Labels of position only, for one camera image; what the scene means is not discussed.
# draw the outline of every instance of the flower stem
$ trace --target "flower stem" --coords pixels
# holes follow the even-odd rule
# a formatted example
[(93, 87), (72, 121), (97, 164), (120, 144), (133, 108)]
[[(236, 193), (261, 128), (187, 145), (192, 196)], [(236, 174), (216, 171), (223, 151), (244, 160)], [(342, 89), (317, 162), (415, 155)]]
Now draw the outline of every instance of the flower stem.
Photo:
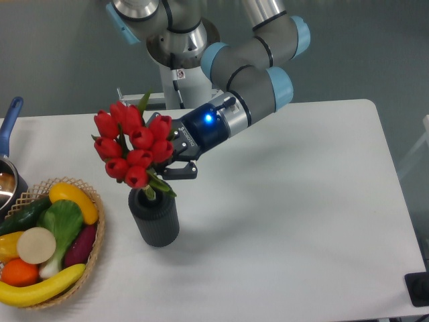
[(141, 189), (143, 190), (143, 192), (145, 193), (145, 195), (149, 201), (155, 201), (156, 200), (155, 191), (152, 189), (152, 187), (150, 185), (146, 185)]

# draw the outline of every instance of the green vegetable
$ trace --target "green vegetable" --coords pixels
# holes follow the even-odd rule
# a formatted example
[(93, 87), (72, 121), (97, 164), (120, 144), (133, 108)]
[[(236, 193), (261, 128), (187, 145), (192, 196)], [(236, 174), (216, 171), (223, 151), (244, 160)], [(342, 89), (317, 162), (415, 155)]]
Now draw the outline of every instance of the green vegetable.
[(0, 236), (7, 233), (15, 233), (16, 231), (24, 231), (36, 226), (42, 211), (49, 208), (50, 205), (51, 202), (48, 196), (39, 198), (26, 205), (0, 225)]
[(79, 234), (83, 216), (79, 206), (70, 200), (59, 200), (40, 216), (38, 226), (46, 228), (55, 237), (54, 255), (40, 268), (40, 277), (47, 279), (62, 269), (62, 259)]

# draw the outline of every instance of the tulip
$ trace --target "tulip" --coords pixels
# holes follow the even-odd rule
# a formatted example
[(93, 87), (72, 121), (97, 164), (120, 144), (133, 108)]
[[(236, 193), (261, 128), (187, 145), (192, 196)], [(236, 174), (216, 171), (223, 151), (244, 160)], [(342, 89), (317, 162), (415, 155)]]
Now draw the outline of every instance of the tulip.
[(115, 139), (119, 135), (118, 125), (115, 119), (106, 111), (99, 111), (97, 115), (94, 116), (94, 122), (101, 136)]
[(129, 165), (122, 158), (114, 158), (107, 161), (105, 168), (111, 178), (123, 180), (128, 172)]
[(166, 115), (158, 115), (150, 122), (149, 129), (154, 134), (155, 140), (166, 140), (172, 129), (172, 118)]
[(147, 127), (141, 126), (131, 132), (129, 141), (134, 148), (149, 150), (154, 143), (154, 135)]
[(122, 156), (122, 147), (115, 140), (109, 138), (97, 138), (94, 142), (94, 147), (101, 160), (120, 158)]
[(132, 131), (143, 125), (141, 114), (136, 106), (130, 105), (125, 113), (125, 121), (122, 123), (123, 133), (128, 136)]
[(125, 175), (125, 183), (134, 189), (142, 188), (148, 182), (149, 176), (146, 173), (146, 169), (141, 166), (132, 166)]
[(126, 135), (143, 125), (140, 112), (135, 105), (127, 107), (118, 101), (110, 105), (110, 114), (117, 123), (121, 124), (123, 133)]
[(116, 104), (110, 105), (110, 114), (112, 115), (113, 119), (115, 119), (115, 121), (119, 124), (124, 123), (126, 110), (127, 107), (119, 101), (117, 101)]
[(170, 141), (155, 141), (152, 148), (152, 158), (155, 163), (166, 161), (173, 154), (173, 144)]
[(147, 169), (152, 163), (152, 152), (145, 150), (132, 150), (127, 155), (130, 166), (141, 166)]

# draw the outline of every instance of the fruit basket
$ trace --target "fruit basket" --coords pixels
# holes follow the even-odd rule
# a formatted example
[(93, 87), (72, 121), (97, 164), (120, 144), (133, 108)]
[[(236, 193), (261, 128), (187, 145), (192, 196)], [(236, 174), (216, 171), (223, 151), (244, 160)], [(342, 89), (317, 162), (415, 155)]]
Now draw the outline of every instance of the fruit basket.
[[(105, 232), (105, 214), (101, 198), (91, 185), (83, 182), (82, 180), (74, 178), (53, 178), (47, 181), (42, 181), (40, 184), (35, 184), (32, 188), (29, 188), (27, 192), (21, 194), (21, 197), (16, 201), (14, 206), (12, 206), (11, 210), (9, 210), (6, 219), (10, 216), (14, 216), (20, 209), (30, 204), (31, 202), (43, 196), (48, 196), (51, 188), (59, 182), (65, 182), (67, 184), (71, 184), (72, 186), (78, 187), (82, 192), (85, 193), (85, 195), (95, 206), (98, 213), (98, 219), (94, 224), (94, 226), (97, 228), (97, 231), (95, 233), (95, 240), (93, 242), (92, 250), (90, 251), (88, 260), (85, 263), (83, 274), (76, 282), (71, 284), (61, 293), (49, 298), (48, 300), (45, 300), (35, 305), (23, 306), (22, 308), (24, 309), (44, 309), (53, 305), (60, 304), (69, 297), (71, 297), (85, 283), (90, 273), (93, 271), (95, 262), (97, 261), (97, 256), (100, 252), (101, 244), (103, 242), (103, 236)], [(0, 262), (0, 276), (4, 267), (5, 264)]]

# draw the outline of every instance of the yellow pepper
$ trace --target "yellow pepper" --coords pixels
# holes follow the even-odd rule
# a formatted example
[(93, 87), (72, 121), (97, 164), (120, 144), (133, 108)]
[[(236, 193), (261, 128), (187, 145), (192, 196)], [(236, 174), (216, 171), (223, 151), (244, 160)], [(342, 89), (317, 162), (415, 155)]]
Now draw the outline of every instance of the yellow pepper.
[(21, 237), (23, 231), (15, 233), (8, 233), (7, 235), (0, 236), (0, 262), (7, 263), (8, 261), (18, 258), (18, 251), (16, 244)]
[(99, 212), (89, 197), (77, 186), (66, 182), (56, 183), (49, 190), (51, 203), (58, 200), (74, 201), (82, 211), (83, 222), (92, 225), (99, 219)]

